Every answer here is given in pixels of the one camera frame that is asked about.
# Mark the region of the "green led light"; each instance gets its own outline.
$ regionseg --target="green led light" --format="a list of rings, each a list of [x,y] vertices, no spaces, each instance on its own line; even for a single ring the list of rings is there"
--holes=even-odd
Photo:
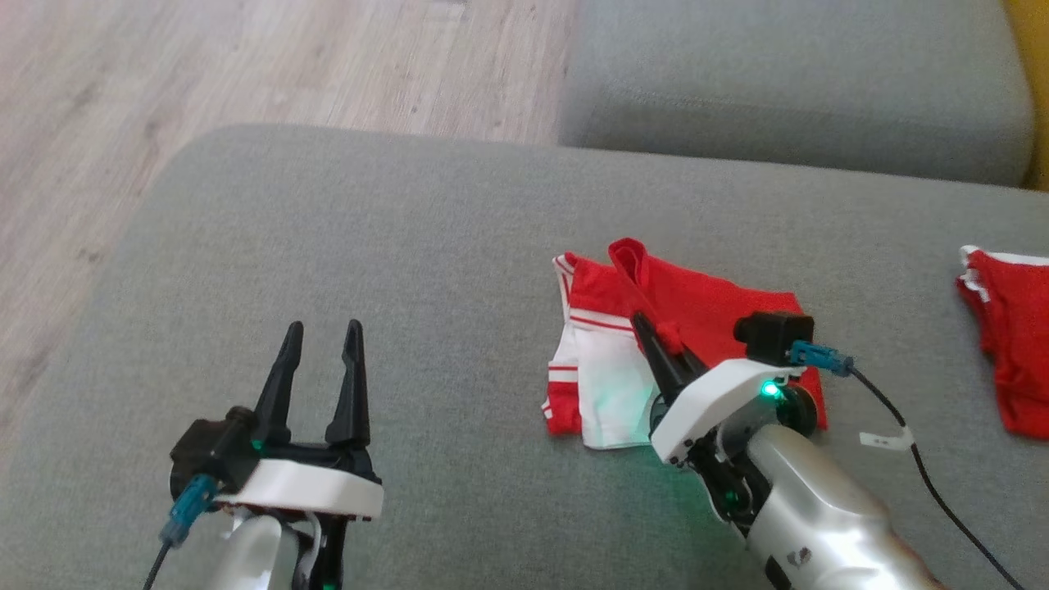
[[[779,396],[779,385],[776,385],[774,381],[762,383],[762,395],[769,397]]]

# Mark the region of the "yellow cushion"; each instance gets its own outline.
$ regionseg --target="yellow cushion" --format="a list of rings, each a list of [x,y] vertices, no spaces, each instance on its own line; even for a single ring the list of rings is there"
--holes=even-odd
[[[1049,191],[1049,0],[1006,0],[1034,97],[1034,161],[1028,188]]]

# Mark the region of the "gray upholstered surface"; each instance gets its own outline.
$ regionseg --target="gray upholstered surface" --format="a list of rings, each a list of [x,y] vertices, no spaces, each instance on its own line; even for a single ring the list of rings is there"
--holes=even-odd
[[[948,501],[1046,588],[1049,448],[1003,431],[951,280],[965,243],[1049,252],[1049,199],[988,186],[565,148],[237,127],[188,147],[112,254],[41,382],[0,489],[0,578],[133,589],[170,505],[167,451],[251,404],[285,326],[306,325],[291,425],[334,408],[345,323],[365,325],[384,518],[352,527],[349,588],[762,588],[698,483],[643,448],[545,435],[560,334],[551,257],[634,235],[673,261],[794,290],[911,421]],[[1003,588],[905,455],[892,420],[827,382],[819,443],[881,496],[955,588]],[[160,574],[193,588],[205,519]]]
[[[1033,114],[1000,0],[584,0],[565,145],[1016,185]]]

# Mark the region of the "red garment with white trim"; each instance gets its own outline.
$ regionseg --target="red garment with white trim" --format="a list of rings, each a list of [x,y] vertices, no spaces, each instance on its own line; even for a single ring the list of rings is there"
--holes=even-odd
[[[958,290],[980,322],[980,345],[994,359],[1002,423],[1049,439],[1049,258],[962,248]]]
[[[740,317],[754,311],[800,312],[792,294],[742,289],[673,267],[648,256],[636,240],[613,244],[609,254],[618,268],[572,253],[554,259],[564,330],[549,365],[542,408],[551,434],[582,434],[591,448],[648,444],[648,415],[658,391],[630,326],[635,312],[644,311],[671,347],[683,342],[710,366],[744,355],[743,344],[732,338]],[[802,384],[826,427],[814,373],[807,372]]]

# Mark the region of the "black cable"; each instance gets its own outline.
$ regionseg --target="black cable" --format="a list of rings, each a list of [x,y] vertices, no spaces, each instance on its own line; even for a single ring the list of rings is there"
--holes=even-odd
[[[160,545],[160,552],[156,554],[156,561],[153,562],[153,567],[149,570],[149,575],[146,576],[146,584],[142,587],[142,590],[149,590],[153,587],[153,582],[156,581],[156,573],[160,571],[160,565],[164,564],[164,557],[168,556],[168,551],[171,549],[171,542],[165,541]]]
[[[852,373],[853,376],[856,377],[856,379],[859,380],[860,383],[863,384],[864,387],[866,387],[868,389],[871,391],[872,394],[874,394],[874,397],[878,398],[878,401],[880,401],[882,405],[889,408],[889,412],[892,413],[894,418],[896,418],[896,422],[899,423],[900,427],[906,428],[907,423],[906,421],[903,420],[903,415],[900,414],[899,409],[896,409],[896,406],[893,405],[893,402],[889,401],[889,398],[885,397],[885,394],[882,394],[881,389],[879,389],[874,383],[872,383],[871,380],[868,379],[865,375],[860,373],[859,370],[857,370],[855,366],[850,367],[849,371],[850,373]],[[940,509],[943,510],[943,513],[946,514],[947,518],[950,519],[950,522],[955,523],[955,526],[958,527],[958,530],[962,531],[965,534],[965,536],[968,538],[969,542],[972,543],[972,545],[976,546],[976,548],[981,553],[983,553],[983,556],[986,557],[988,562],[990,562],[990,565],[994,566],[994,569],[998,570],[998,573],[1002,574],[1002,577],[1004,577],[1005,581],[1009,583],[1009,586],[1012,586],[1016,590],[1024,590],[1024,587],[1019,582],[1016,582],[1016,578],[1012,577],[1012,574],[1010,574],[1005,569],[1005,567],[1002,566],[1002,564],[998,563],[998,560],[994,557],[994,554],[991,553],[990,550],[987,549],[987,547],[985,547],[984,544],[981,543],[979,539],[977,539],[977,535],[972,534],[972,531],[969,530],[969,527],[965,526],[965,524],[962,523],[961,519],[959,519],[958,515],[955,514],[955,511],[951,510],[950,507],[947,506],[947,503],[943,501],[943,498],[940,497],[940,492],[936,490],[936,486],[934,486],[932,480],[928,479],[928,471],[925,470],[925,463],[921,460],[921,454],[918,452],[918,443],[915,442],[911,443],[911,455],[914,456],[915,464],[918,465],[918,473],[921,476],[921,481],[925,484],[925,489],[928,490],[928,493],[933,497],[933,500],[935,500],[936,503],[940,506]]]

